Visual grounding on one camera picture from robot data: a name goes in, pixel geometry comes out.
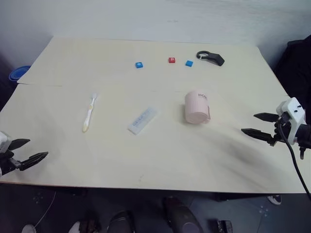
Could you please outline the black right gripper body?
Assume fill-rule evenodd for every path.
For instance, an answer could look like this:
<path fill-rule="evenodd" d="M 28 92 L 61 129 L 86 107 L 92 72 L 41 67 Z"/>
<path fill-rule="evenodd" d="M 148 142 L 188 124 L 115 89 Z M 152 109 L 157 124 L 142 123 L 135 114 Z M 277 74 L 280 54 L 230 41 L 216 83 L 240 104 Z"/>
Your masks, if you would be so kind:
<path fill-rule="evenodd" d="M 275 122 L 274 127 L 275 127 L 275 135 L 273 137 L 274 139 L 274 144 L 276 142 L 282 142 L 285 143 L 285 139 L 289 142 L 288 136 L 291 130 L 291 124 L 289 122 L 290 120 L 290 115 L 288 113 L 283 113 L 281 116 L 277 114 L 273 114 L 273 122 Z M 278 127 L 281 127 L 284 136 L 282 137 Z"/>

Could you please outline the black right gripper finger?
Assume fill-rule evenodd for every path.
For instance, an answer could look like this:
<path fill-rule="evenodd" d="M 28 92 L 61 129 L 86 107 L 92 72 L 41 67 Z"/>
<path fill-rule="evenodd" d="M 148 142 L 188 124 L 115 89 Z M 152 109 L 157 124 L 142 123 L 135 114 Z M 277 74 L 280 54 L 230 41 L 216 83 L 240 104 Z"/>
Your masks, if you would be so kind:
<path fill-rule="evenodd" d="M 245 128 L 245 129 L 241 129 L 241 131 L 252 137 L 252 138 L 255 138 L 255 139 L 258 139 L 258 140 L 262 140 L 262 141 L 265 141 L 267 142 L 270 146 L 274 146 L 275 145 L 275 140 L 274 138 L 268 134 L 268 133 L 264 133 L 260 130 L 256 130 L 256 129 L 252 129 L 252 128 Z"/>
<path fill-rule="evenodd" d="M 266 121 L 266 122 L 277 122 L 277 114 L 271 113 L 258 113 L 254 114 L 254 117 Z"/>

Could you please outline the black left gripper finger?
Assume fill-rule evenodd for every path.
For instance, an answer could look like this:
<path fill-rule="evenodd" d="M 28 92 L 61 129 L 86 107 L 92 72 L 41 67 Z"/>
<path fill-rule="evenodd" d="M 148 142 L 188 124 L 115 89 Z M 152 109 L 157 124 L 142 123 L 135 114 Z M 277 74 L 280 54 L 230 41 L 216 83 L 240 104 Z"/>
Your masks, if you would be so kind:
<path fill-rule="evenodd" d="M 24 170 L 29 169 L 30 167 L 41 162 L 47 155 L 48 155 L 48 152 L 41 152 L 41 153 L 37 153 L 35 155 L 30 156 L 27 160 L 21 162 L 19 170 L 24 171 Z"/>
<path fill-rule="evenodd" d="M 30 142 L 30 139 L 15 139 L 10 143 L 8 150 L 18 149 L 28 142 Z"/>

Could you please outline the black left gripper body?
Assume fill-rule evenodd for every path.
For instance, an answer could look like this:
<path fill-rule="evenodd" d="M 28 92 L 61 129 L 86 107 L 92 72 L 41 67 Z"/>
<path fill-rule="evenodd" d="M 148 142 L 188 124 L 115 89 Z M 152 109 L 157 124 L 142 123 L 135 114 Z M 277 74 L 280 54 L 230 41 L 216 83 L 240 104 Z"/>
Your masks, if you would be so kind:
<path fill-rule="evenodd" d="M 3 176 L 21 167 L 21 162 L 13 158 L 14 153 L 6 151 L 0 154 L 0 175 Z"/>

